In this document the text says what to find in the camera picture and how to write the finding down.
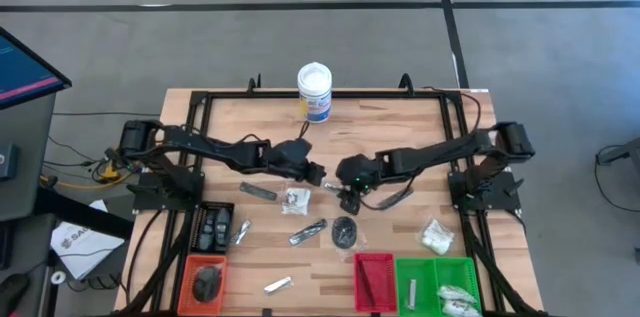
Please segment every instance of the green bin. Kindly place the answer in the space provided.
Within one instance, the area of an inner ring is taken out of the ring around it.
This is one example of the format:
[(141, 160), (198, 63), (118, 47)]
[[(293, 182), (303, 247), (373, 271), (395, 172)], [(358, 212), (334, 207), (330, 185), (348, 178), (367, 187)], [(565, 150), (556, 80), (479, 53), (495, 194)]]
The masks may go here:
[[(415, 308), (409, 309), (409, 283), (416, 280)], [(478, 280), (473, 260), (468, 257), (396, 258), (396, 291), (398, 314), (407, 317), (446, 317), (438, 297), (440, 286), (463, 288), (478, 301)]]

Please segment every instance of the wooden table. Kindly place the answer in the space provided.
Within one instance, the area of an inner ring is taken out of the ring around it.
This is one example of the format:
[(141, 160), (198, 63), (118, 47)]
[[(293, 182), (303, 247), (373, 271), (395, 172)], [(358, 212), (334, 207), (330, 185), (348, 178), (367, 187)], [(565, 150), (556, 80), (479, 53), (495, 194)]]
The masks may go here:
[[(185, 122), (192, 91), (168, 90), (161, 116), (163, 123), (180, 125)], [(490, 127), (495, 116), (489, 93), (472, 91), (471, 94), (482, 106), (480, 127)], [(477, 108), (473, 102), (466, 98), (463, 100), (471, 128)], [(214, 100), (207, 135), (235, 141), (247, 133), (255, 133), (260, 138), (271, 139), (273, 143), (295, 138), (302, 125), (298, 103), (296, 99)], [(457, 130), (455, 118), (453, 120), (454, 130)], [(357, 153), (371, 157), (376, 151), (395, 147), (424, 147), (443, 141), (445, 136), (436, 100), (334, 99), (329, 121), (311, 125), (305, 138), (313, 144), (310, 160), (325, 166), (327, 179), (335, 181), (335, 168), (344, 157)], [(425, 170), (413, 183), (413, 195), (390, 210), (360, 210), (356, 220), (366, 236), (369, 250), (390, 251), (398, 257), (434, 256), (415, 240), (416, 231), (433, 217), (456, 233), (448, 255), (464, 256), (460, 220), (451, 207), (446, 180), (449, 168), (445, 164)], [(318, 218), (333, 219), (346, 215), (335, 195), (313, 188), (308, 216), (283, 215), (280, 200), (273, 203), (247, 195), (238, 191), (238, 185), (246, 181), (274, 191), (284, 191), (297, 183), (274, 176), (241, 175), (210, 160), (204, 161), (203, 172), (206, 174), (204, 200), (236, 204), (232, 230), (237, 230), (245, 219), (253, 223), (242, 244), (232, 246), (227, 254), (229, 266), (222, 314), (259, 315), (263, 308), (272, 308), (276, 316), (363, 315), (354, 311), (353, 264), (341, 260), (331, 241), (330, 229), (297, 247), (290, 247), (288, 242), (292, 233)], [(380, 192), (370, 194), (366, 200), (377, 203), (400, 188), (402, 185), (383, 186)], [(133, 249), (152, 215), (153, 212), (144, 212), (136, 218), (125, 272), (129, 269)], [(163, 212), (142, 243), (132, 278), (132, 296), (142, 288), (157, 266), (166, 218), (167, 212)], [(491, 212), (488, 221), (498, 266), (525, 301), (541, 309), (542, 302), (522, 227), (503, 212)], [(176, 233), (181, 224), (179, 217)], [(161, 309), (169, 308), (174, 268), (175, 262), (165, 279)], [(493, 309), (486, 271), (482, 267), (479, 269), (484, 305)], [(265, 286), (287, 276), (293, 278), (293, 287), (271, 296), (265, 295)], [(125, 304), (124, 292), (120, 290), (115, 308), (122, 308)]]

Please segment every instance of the gray floor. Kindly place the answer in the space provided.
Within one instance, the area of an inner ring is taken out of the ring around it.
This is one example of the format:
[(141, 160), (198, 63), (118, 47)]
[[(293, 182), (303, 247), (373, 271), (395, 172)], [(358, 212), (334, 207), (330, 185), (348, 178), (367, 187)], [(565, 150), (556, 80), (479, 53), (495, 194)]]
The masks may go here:
[[(0, 5), (290, 1), (331, 0)], [(567, 316), (635, 315), (640, 266), (633, 247), (640, 246), (640, 216), (600, 197), (593, 156), (604, 145), (640, 136), (640, 9), (458, 10), (455, 17), (471, 87), (489, 88), (498, 118), (524, 122), (538, 151), (514, 169), (526, 180), (525, 220), (546, 309)], [(58, 111), (156, 112), (168, 87), (239, 87), (258, 73), (266, 86), (293, 87), (298, 68), (313, 60), (331, 68), (337, 86), (393, 86), (404, 72), (416, 85), (457, 85), (441, 10), (0, 13), (0, 24), (74, 81), (73, 89), (59, 94)], [(56, 117), (51, 135), (99, 156), (117, 143), (125, 120)], [(47, 158), (76, 161), (53, 145)], [(612, 199), (640, 209), (640, 182), (628, 161), (600, 174)], [(123, 200), (116, 198), (123, 193), (69, 191), (87, 202)], [(122, 255), (104, 268), (121, 267)], [(106, 313), (114, 297), (63, 290), (56, 315)]]

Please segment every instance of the computer monitor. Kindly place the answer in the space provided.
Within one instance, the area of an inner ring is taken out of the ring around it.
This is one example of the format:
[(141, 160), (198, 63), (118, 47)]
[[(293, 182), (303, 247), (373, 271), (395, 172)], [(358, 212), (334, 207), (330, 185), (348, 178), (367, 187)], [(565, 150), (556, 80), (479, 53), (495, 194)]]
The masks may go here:
[(0, 27), (0, 110), (71, 87), (71, 81)]

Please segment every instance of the orange tray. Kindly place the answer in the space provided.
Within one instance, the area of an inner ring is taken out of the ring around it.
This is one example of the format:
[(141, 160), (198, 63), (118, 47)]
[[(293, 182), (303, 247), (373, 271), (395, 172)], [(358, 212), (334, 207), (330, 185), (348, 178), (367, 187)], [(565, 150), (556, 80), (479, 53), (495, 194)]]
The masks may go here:
[[(193, 296), (193, 284), (198, 272), (203, 267), (222, 265), (220, 271), (220, 289), (217, 296), (208, 302), (200, 302)], [(216, 316), (222, 308), (222, 295), (224, 293), (224, 281), (227, 274), (227, 258), (219, 255), (191, 254), (187, 256), (187, 262), (180, 286), (180, 300), (178, 302), (178, 315), (180, 316)]]

